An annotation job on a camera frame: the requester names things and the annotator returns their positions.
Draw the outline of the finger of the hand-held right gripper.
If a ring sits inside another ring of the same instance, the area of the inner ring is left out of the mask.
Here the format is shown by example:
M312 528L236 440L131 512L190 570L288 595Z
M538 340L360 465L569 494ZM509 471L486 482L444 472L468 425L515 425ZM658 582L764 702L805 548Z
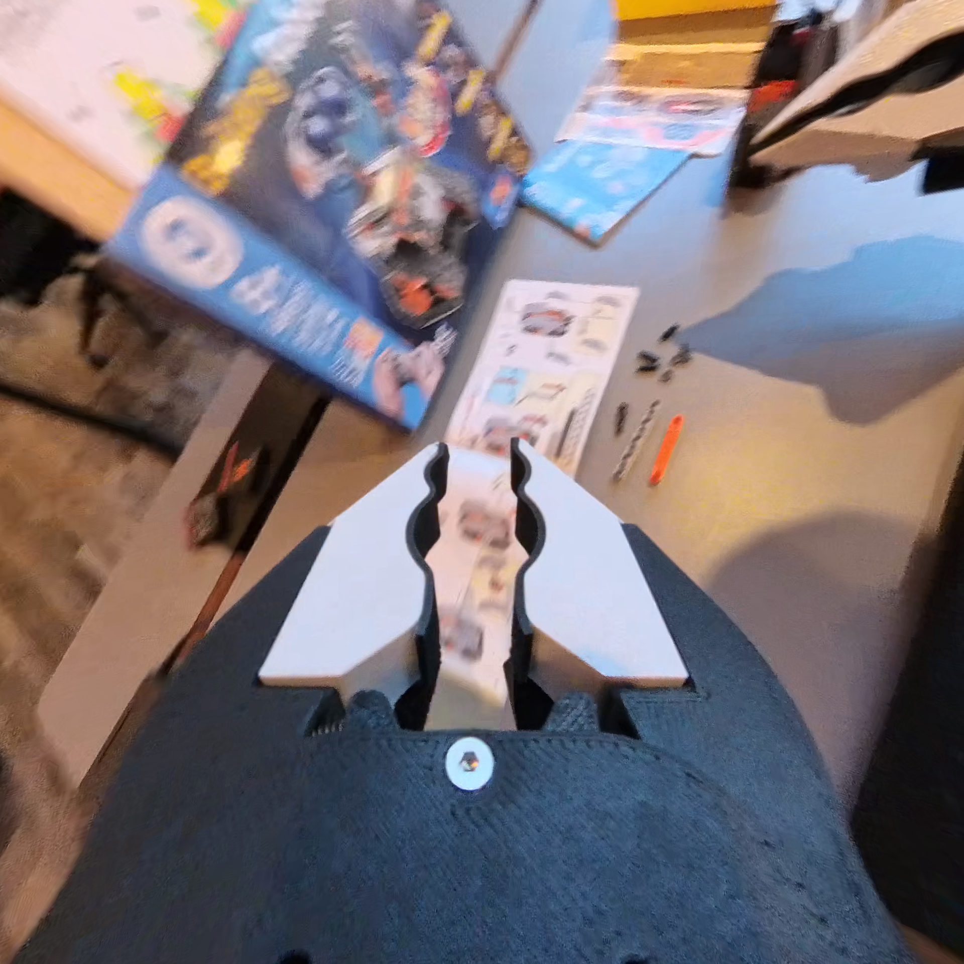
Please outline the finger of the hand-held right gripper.
M961 75L906 75L879 91L834 97L762 131L750 157L780 171L846 166L869 182L924 169L923 143L962 140L962 86Z
M920 142L962 127L963 3L908 2L754 138Z

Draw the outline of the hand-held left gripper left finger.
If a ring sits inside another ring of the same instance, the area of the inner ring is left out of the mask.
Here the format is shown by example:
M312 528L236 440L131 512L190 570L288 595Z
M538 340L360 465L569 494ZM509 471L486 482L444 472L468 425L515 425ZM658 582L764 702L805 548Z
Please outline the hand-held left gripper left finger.
M445 443L428 445L334 519L261 684L331 690L344 706L375 691L402 728L425 728L441 661L427 555L440 539L449 460Z

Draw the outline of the orange toothed beam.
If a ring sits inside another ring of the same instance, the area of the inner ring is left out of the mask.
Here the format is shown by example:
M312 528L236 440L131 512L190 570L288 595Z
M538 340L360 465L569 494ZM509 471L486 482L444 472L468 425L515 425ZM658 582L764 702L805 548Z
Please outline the orange toothed beam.
M649 475L648 484L651 487L655 488L659 486L665 479L674 452L679 444L684 425L685 419L683 415L677 415L670 418L664 435L660 441L657 456Z

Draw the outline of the grey holed beam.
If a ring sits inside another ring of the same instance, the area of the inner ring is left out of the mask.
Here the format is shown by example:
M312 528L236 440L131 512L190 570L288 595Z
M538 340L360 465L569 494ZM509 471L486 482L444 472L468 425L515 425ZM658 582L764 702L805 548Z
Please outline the grey holed beam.
M631 472L638 456L642 450L645 440L647 440L656 416L661 408L661 399L654 400L646 408L644 415L641 417L635 428L633 429L630 438L623 449L617 464L615 465L613 472L611 474L611 482L614 485L621 484Z

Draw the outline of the blue cover booklet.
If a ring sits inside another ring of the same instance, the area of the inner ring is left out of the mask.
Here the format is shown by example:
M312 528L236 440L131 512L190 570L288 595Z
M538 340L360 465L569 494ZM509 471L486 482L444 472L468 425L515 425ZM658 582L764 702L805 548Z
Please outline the blue cover booklet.
M687 161L724 153L749 99L744 89L596 82L524 176L521 202L598 246Z

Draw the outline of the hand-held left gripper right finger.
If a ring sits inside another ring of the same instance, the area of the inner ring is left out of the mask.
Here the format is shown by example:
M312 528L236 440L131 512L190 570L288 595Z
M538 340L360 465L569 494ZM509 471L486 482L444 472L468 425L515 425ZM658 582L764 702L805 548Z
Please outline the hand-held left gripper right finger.
M690 674L634 554L602 502L522 439L511 440L515 537L510 706L536 730L567 695L604 709L623 691L677 690Z

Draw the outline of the open instruction booklet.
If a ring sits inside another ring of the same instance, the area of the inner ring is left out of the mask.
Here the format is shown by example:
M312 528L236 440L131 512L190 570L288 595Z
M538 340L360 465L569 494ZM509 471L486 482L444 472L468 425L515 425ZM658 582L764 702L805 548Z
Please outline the open instruction booklet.
M637 289L511 281L451 416L440 541L429 555L440 676L427 728L514 729L504 664L516 574L511 440L575 476L638 300Z

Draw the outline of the yellow plastic bin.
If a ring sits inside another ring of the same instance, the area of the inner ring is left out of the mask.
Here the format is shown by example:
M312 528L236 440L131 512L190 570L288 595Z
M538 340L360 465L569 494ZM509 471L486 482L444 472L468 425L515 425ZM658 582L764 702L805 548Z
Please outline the yellow plastic bin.
M614 1L607 65L630 87L744 90L769 40L774 1Z

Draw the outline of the blue toy robot box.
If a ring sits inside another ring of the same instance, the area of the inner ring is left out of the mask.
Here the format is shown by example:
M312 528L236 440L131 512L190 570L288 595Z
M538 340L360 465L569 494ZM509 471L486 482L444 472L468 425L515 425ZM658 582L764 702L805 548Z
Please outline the blue toy robot box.
M107 258L411 433L530 162L450 2L254 2Z

